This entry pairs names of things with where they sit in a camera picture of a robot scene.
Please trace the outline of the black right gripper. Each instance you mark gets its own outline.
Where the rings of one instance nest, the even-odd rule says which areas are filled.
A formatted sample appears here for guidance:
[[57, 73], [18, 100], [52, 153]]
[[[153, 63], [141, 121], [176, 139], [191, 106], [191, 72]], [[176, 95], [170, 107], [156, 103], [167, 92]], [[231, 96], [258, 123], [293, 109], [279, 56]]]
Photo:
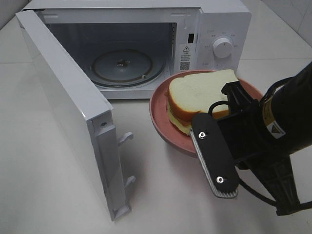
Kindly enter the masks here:
[[252, 98], [239, 81], [226, 83], [221, 92], [227, 96], [227, 101], [218, 101], [214, 107], [223, 106], [228, 110], [226, 116], [216, 120], [234, 159], [234, 166], [250, 169], [273, 200], [246, 183], [243, 187], [276, 207], [277, 215], [301, 211], [290, 156], [273, 143], [273, 137], [266, 132], [258, 100]]

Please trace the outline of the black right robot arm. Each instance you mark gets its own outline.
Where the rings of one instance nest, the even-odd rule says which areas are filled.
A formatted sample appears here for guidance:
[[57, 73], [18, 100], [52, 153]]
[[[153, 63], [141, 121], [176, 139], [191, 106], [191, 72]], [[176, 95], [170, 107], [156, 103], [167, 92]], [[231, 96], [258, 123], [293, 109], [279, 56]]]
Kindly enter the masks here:
[[247, 186], [247, 191], [274, 206], [278, 216], [310, 209], [300, 203], [295, 186], [291, 154], [312, 143], [312, 67], [275, 82], [260, 100], [227, 85], [226, 93], [238, 94], [239, 104], [230, 98], [230, 115], [217, 123], [236, 166], [249, 169], [271, 194], [267, 198]]

